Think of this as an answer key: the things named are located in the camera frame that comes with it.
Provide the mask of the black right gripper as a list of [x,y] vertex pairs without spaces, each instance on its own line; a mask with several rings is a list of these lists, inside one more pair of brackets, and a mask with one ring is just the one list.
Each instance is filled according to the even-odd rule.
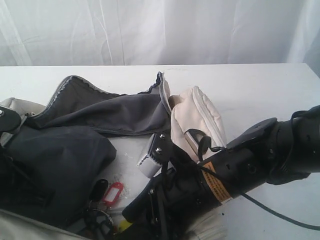
[[153,240],[179,240],[192,222],[213,208],[213,194],[196,163],[152,178],[122,211],[129,222],[141,215]]

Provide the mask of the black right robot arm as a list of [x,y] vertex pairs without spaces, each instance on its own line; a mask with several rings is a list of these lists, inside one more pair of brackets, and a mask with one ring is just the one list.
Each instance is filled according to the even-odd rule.
[[320,108],[263,120],[226,146],[211,143],[206,135],[197,141],[194,162],[164,133],[152,136],[148,154],[160,170],[122,211],[130,226],[118,239],[182,240],[192,223],[229,199],[319,172]]

